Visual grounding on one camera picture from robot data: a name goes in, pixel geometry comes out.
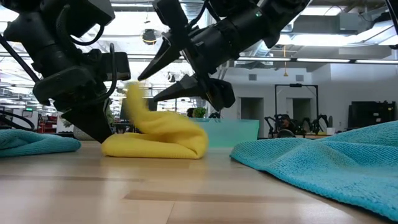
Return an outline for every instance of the teal bin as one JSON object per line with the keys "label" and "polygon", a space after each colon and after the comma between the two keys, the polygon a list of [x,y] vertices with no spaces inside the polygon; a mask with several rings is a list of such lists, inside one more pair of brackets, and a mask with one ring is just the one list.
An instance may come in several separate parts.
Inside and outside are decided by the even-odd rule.
{"label": "teal bin", "polygon": [[260,122],[258,120],[230,120],[192,118],[209,137],[209,147],[234,147],[245,141],[257,140]]}

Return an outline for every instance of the doorway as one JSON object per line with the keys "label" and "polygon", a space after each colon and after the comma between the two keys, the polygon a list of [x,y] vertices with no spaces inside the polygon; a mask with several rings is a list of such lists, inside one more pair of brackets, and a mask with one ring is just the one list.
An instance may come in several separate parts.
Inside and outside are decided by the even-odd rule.
{"label": "doorway", "polygon": [[258,120],[260,122],[258,137],[264,137],[264,99],[241,98],[241,119]]}
{"label": "doorway", "polygon": [[293,98],[293,118],[302,121],[304,118],[312,118],[311,99]]}

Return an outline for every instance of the wooden table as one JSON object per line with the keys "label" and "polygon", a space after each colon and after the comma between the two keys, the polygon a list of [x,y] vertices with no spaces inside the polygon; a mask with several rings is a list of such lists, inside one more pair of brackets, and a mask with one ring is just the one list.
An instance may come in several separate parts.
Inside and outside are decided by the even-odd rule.
{"label": "wooden table", "polygon": [[210,149],[198,161],[78,152],[0,161],[2,224],[384,223]]}

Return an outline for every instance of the yellow towel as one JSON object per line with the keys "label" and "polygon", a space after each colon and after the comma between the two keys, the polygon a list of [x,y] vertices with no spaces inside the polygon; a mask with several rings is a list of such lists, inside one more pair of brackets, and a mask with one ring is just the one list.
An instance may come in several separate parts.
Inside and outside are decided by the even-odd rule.
{"label": "yellow towel", "polygon": [[206,132],[183,115],[149,111],[138,84],[127,92],[129,117],[145,134],[114,134],[102,151],[115,157],[200,159],[208,147]]}

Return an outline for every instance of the blue towel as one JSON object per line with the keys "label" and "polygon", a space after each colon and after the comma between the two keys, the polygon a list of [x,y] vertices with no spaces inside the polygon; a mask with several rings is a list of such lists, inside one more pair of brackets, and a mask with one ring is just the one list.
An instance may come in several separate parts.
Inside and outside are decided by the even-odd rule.
{"label": "blue towel", "polygon": [[245,142],[231,157],[296,187],[398,221],[398,121],[319,140]]}
{"label": "blue towel", "polygon": [[0,131],[0,157],[73,152],[80,146],[80,141],[76,139],[53,134],[37,134],[17,129]]}

